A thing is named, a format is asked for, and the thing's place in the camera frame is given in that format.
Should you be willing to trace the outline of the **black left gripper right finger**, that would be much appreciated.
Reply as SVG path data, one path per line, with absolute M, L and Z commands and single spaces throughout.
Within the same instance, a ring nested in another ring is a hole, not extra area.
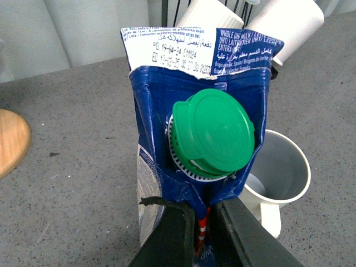
M 217 266 L 302 266 L 238 198 L 212 206 L 210 234 Z

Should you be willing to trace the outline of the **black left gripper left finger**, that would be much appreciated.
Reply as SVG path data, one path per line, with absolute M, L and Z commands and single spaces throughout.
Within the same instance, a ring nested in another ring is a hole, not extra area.
M 193 266 L 195 212 L 187 203 L 162 197 L 142 198 L 141 205 L 162 205 L 165 210 L 129 266 Z

